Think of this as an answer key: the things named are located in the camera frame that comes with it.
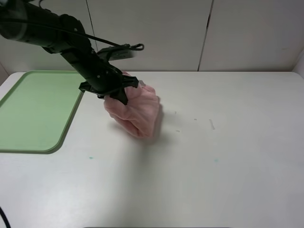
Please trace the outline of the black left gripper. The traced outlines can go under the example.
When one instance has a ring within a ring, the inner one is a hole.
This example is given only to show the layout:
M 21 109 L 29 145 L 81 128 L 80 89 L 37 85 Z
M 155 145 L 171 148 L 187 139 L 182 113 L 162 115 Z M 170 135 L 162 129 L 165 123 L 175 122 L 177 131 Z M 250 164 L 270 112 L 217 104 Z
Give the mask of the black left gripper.
M 84 79 L 79 90 L 128 104 L 126 89 L 137 88 L 139 80 L 122 75 L 101 60 L 92 48 L 82 23 L 67 14 L 58 15 L 23 0 L 0 2 L 0 34 L 8 40 L 42 47 L 60 54 Z

